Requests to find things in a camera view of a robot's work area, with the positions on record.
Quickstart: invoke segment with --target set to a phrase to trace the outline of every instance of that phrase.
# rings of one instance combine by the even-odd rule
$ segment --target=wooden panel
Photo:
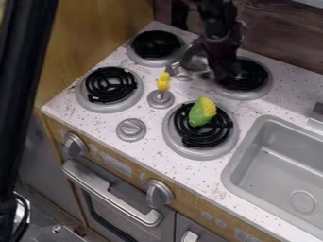
[[[152,19],[150,0],[60,0],[36,106],[57,95]]]
[[[291,0],[234,2],[248,26],[244,49],[323,74],[323,9]],[[164,16],[169,16],[171,9],[156,7],[156,20],[170,25]],[[186,23],[189,31],[201,32],[197,12],[191,10]]]
[[[146,181],[149,179],[157,179],[159,181],[164,182],[172,189],[176,197],[175,201],[170,204],[172,208],[181,212],[187,217],[190,217],[192,220],[198,222],[199,224],[206,227],[210,231],[220,234],[224,238],[228,239],[228,241],[232,241],[232,242],[238,241],[234,236],[234,228],[239,228],[257,237],[262,241],[274,241],[274,242],[279,241],[273,238],[272,236],[268,235],[267,233],[264,233],[252,227],[251,225],[247,224],[241,219],[235,216],[232,216],[227,212],[221,210],[220,208],[210,204],[206,200],[192,194],[190,191],[183,189],[182,187],[176,185],[174,182],[166,180],[162,178],[160,175],[158,175],[157,173],[151,172],[145,169],[144,167],[138,164],[135,164],[134,162],[123,157],[119,153],[101,146],[100,144],[91,140],[87,136],[82,135],[81,132],[77,130],[72,130],[50,117],[46,116],[44,119],[47,123],[47,126],[50,127],[51,134],[53,135],[53,138],[56,142],[59,142],[59,143],[63,142],[62,130],[71,131],[77,134],[79,137],[81,137],[83,141],[86,142],[87,144],[94,144],[100,152],[105,152],[106,154],[109,154],[110,156],[114,157],[116,160],[130,167],[132,169],[132,173],[131,173],[132,175],[128,176],[127,174],[120,172],[118,169],[114,168],[110,164],[107,164],[103,162],[101,159],[98,159],[97,156],[94,157],[91,154],[87,155],[87,158],[92,160],[94,163],[106,168],[110,172],[114,173],[115,175],[119,176],[125,181],[132,183],[138,188],[145,190],[145,182],[143,182],[143,177],[145,177]],[[225,221],[228,227],[226,229],[223,229],[217,226],[213,219],[208,220],[203,218],[203,216],[201,215],[202,212],[209,213],[210,215],[212,215],[213,219],[218,218]]]

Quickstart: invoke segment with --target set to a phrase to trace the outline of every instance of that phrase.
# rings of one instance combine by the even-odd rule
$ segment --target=speckled countertop
[[[157,22],[151,23],[146,29],[172,31],[178,33],[187,42],[196,38],[195,34]],[[271,71],[274,85],[268,95],[254,101],[234,101],[221,97],[215,92],[206,91],[207,89],[203,86],[197,88],[193,83],[188,84],[173,80],[171,91],[174,92],[176,97],[174,105],[206,96],[225,106],[234,113],[238,121],[240,128],[238,145],[255,119],[265,114],[276,115],[310,130],[306,125],[308,115],[315,102],[323,102],[323,77],[247,51],[242,50],[240,54],[263,63]],[[155,110],[146,103],[147,95],[156,89],[156,79],[161,76],[163,68],[152,69],[133,63],[128,59],[126,49],[123,46],[95,67],[109,65],[129,68],[143,78],[144,96],[135,106],[114,114],[88,112],[78,105],[74,89],[67,88],[43,106],[42,112],[71,128],[81,130],[100,144],[118,150],[134,162],[159,173],[169,181],[185,187],[206,201],[240,217],[279,240],[293,242],[322,241],[235,196],[224,187],[221,182],[221,172],[238,145],[230,154],[208,162],[183,158],[166,145],[162,138],[162,120],[169,109]],[[123,142],[115,133],[117,125],[130,117],[139,118],[147,125],[147,135],[143,140],[136,143]]]

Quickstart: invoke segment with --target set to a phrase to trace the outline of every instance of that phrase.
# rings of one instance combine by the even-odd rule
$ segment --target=oven door
[[[89,226],[113,242],[174,241],[175,212],[148,206],[145,193],[91,161],[67,160]]]

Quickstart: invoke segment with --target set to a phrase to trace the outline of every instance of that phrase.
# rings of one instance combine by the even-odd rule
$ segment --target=sink
[[[323,238],[323,137],[274,116],[256,120],[222,173],[231,193]]]

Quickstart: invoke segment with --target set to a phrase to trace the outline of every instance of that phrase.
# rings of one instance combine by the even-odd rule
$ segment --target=silver knob
[[[72,132],[65,134],[65,143],[63,153],[67,158],[76,158],[84,156],[88,152],[88,148],[84,141]]]
[[[171,203],[174,198],[172,190],[161,181],[150,180],[148,182],[146,199],[150,207],[159,209]]]
[[[175,97],[169,91],[155,90],[152,91],[147,97],[148,104],[151,107],[159,110],[169,108],[174,104],[174,101]]]
[[[198,235],[187,231],[184,236],[181,238],[181,242],[197,242],[198,241]]]
[[[141,140],[145,137],[146,131],[145,123],[137,118],[129,118],[122,121],[116,129],[118,137],[126,142]]]

